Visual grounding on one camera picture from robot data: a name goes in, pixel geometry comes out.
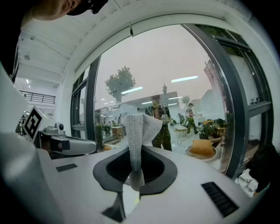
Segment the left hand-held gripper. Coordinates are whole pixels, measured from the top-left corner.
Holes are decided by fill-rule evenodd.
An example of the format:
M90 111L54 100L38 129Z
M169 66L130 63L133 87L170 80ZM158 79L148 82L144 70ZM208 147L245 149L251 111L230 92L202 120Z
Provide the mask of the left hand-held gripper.
M66 136L63 124L37 106L29 112L23 130L35 147L47 151L51 159L90 154L97 150L95 141Z

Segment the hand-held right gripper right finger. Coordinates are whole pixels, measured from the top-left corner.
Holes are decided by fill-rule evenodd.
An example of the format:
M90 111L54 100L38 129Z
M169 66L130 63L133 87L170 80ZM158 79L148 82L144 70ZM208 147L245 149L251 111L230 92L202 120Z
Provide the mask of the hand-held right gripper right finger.
M147 148L173 161L178 174L163 193L140 198L131 213L131 224L238 224L255 209L258 198L248 197L232 179L206 162L151 146ZM201 186L206 182L216 183L239 209L222 217Z

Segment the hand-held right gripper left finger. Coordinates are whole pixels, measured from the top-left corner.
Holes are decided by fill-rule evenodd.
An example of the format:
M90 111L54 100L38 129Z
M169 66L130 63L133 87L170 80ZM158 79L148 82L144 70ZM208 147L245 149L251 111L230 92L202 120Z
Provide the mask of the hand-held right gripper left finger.
M58 207L49 224L131 224L131 202L123 194L130 171L129 150L113 149L97 154L51 160L38 150L44 177Z

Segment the grey knitted cloth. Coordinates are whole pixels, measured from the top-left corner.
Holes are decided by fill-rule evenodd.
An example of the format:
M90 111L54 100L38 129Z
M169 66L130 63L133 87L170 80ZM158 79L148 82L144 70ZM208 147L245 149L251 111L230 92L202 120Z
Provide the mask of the grey knitted cloth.
M150 143L160 132L163 122L144 113L128 114L124 119L128 138L130 164L132 171L129 174L130 186L135 191L145 185L144 174L141 168L142 145Z

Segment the large glass window pane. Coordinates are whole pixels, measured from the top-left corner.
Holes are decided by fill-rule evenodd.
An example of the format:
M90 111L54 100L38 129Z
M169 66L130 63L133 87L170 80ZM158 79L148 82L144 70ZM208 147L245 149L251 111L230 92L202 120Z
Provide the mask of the large glass window pane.
M122 102L108 94L105 80L127 66L136 80L122 92ZM163 122L150 143L182 155L197 140L210 140L213 156L197 155L220 172L228 164L227 89L214 57L182 25L153 29L129 37L101 55L94 93L96 133L114 134L127 144L124 119L144 113Z

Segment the black balcony railing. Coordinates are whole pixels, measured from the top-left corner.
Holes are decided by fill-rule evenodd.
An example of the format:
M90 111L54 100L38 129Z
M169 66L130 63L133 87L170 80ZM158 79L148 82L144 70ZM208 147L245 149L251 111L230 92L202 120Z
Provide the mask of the black balcony railing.
M19 91L29 102L55 104L56 97L47 94L39 94L28 91Z

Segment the green tree outside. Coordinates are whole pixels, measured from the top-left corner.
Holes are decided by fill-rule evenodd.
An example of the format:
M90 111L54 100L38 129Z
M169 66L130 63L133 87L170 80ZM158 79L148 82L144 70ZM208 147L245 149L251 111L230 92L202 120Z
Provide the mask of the green tree outside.
M122 94L122 92L134 88L136 80L132 75L130 68L124 66L118 69L117 74L112 74L107 80L105 80L106 90L108 94L111 95L117 103L122 102L122 97L127 94Z

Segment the black backpack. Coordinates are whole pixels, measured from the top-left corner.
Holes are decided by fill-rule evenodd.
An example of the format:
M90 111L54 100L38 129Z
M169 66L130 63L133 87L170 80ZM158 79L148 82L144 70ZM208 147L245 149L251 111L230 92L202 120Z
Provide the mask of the black backpack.
M273 144L270 143L258 149L246 168L250 170L250 176L258 182L257 193L267 186L280 186L280 154Z

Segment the dark metal window frame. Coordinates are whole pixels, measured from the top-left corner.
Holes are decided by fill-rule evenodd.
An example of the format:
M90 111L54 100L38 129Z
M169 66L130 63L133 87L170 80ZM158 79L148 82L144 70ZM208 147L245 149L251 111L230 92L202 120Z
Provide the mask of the dark metal window frame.
M226 130L231 134L226 144L228 164L226 174L238 176L258 149L271 141L273 111L268 83L253 50L237 33L203 24L181 24L214 57L227 89L228 114ZM71 99L71 135L97 142L97 150L105 151L118 146L114 134L105 137L96 133L95 84L101 55L81 74L73 85ZM214 154L210 140L197 140L189 147L187 156Z

